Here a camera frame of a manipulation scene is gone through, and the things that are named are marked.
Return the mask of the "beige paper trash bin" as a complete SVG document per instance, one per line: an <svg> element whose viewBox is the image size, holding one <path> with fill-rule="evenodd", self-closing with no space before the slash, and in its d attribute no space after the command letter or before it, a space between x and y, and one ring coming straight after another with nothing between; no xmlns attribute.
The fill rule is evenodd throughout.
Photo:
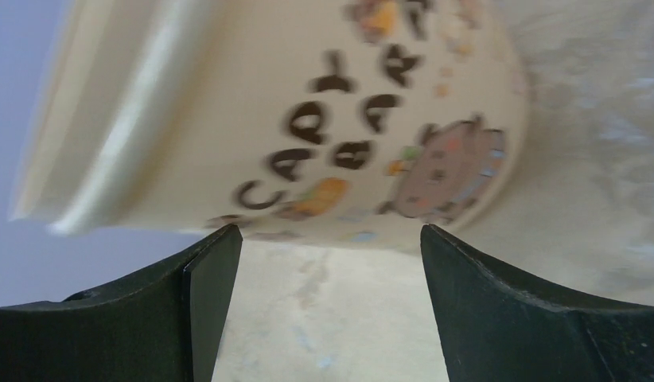
<svg viewBox="0 0 654 382"><path fill-rule="evenodd" d="M529 107L492 1L75 1L12 216L416 251L503 189Z"/></svg>

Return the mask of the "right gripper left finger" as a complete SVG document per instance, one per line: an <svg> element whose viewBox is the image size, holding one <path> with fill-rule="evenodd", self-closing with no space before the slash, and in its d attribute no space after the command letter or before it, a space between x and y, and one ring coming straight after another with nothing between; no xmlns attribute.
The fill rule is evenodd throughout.
<svg viewBox="0 0 654 382"><path fill-rule="evenodd" d="M0 307L0 381L210 381L242 242L227 225L64 301Z"/></svg>

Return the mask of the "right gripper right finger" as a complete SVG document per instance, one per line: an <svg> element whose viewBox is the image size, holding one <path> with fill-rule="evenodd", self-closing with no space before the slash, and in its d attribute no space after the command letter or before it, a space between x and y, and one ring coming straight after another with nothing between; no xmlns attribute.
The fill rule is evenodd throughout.
<svg viewBox="0 0 654 382"><path fill-rule="evenodd" d="M598 297L420 233L452 381L654 381L654 306Z"/></svg>

